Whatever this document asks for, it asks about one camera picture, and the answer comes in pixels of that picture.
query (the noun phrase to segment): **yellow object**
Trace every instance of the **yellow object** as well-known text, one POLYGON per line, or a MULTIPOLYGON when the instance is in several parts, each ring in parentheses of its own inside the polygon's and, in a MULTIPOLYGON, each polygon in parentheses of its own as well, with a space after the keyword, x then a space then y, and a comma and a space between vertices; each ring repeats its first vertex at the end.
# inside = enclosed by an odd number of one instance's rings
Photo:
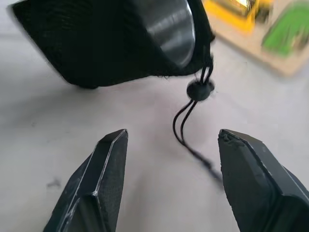
POLYGON ((215 15, 242 32, 249 34, 261 7, 271 8, 273 0, 204 0, 207 13, 215 15))

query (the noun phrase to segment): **black cord toggle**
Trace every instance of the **black cord toggle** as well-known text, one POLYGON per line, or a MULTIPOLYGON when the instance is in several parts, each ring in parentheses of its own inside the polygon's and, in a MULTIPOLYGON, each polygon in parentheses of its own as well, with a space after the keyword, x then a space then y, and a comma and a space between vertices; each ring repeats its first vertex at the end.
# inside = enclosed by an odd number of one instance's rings
POLYGON ((214 90, 214 84, 213 84, 213 82, 211 82, 209 80, 212 71, 213 71, 213 59, 212 59, 212 56, 210 56, 205 60, 205 65, 202 69, 202 74, 201 74, 200 80, 199 81, 193 81, 188 85, 187 94, 188 94, 188 96, 191 100, 175 116, 174 121, 173 121, 173 132, 174 132, 174 135, 175 135, 176 139, 178 140, 178 142, 181 145, 183 145, 196 159, 201 161, 203 166, 207 168, 207 170, 209 171, 211 176, 217 181, 219 186, 222 187, 223 181, 222 181, 221 174, 217 173, 212 168, 212 163, 211 163, 210 160, 203 157, 199 152, 197 152, 193 148, 191 148, 187 144, 187 142, 185 141, 184 136, 183 136, 184 125, 185 125, 188 117, 190 116, 191 112, 193 111, 193 109, 197 105, 197 103, 206 100, 209 97, 209 95, 211 94, 211 92, 214 90), (206 79, 204 80, 207 68, 208 68, 208 73, 206 75, 206 79), (181 137, 180 137, 176 132, 176 122, 177 122, 177 119, 179 118, 179 116, 183 112, 185 112, 188 108, 189 108, 189 110, 186 113, 186 115, 185 115, 185 117, 184 117, 184 119, 181 123, 181 127, 180 127, 181 137))
POLYGON ((211 92, 214 91, 213 82, 201 83, 200 81, 193 81, 188 85, 187 94, 189 98, 194 101, 201 102, 206 100, 211 92))

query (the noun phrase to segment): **yellow block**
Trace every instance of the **yellow block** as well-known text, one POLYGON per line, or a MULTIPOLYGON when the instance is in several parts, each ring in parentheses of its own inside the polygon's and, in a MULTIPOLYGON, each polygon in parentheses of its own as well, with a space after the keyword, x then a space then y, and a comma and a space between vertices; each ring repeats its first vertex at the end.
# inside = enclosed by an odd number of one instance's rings
POLYGON ((245 34, 253 31, 255 26, 255 16, 258 13, 261 2, 269 5, 271 0, 256 0, 255 4, 246 16, 237 15, 212 0, 203 0, 203 5, 207 13, 212 14, 224 22, 233 25, 245 34))

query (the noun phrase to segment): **wooden board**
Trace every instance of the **wooden board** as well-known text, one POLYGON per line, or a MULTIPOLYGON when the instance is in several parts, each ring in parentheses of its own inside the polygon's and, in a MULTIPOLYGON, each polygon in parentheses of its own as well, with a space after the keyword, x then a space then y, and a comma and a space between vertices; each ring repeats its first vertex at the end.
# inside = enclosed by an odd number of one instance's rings
POLYGON ((233 25, 223 21, 218 16, 207 11, 205 7, 212 29, 216 35, 225 41, 233 44, 237 48, 247 54, 257 58, 267 66, 279 71, 285 76, 291 76, 296 73, 309 59, 309 46, 306 46, 301 52, 294 52, 288 57, 279 56, 262 48, 264 37, 275 24, 281 14, 285 12, 287 7, 295 2, 294 0, 275 0, 273 2, 273 12, 269 17, 269 21, 264 25, 255 24, 250 34, 245 34, 233 25))

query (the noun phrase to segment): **green object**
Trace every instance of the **green object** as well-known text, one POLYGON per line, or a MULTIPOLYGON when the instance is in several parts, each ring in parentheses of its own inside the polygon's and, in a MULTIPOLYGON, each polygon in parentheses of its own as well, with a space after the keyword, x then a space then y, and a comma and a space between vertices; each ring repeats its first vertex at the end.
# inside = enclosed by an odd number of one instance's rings
POLYGON ((263 39, 262 47, 287 57, 301 51, 309 41, 309 2, 292 3, 263 39))

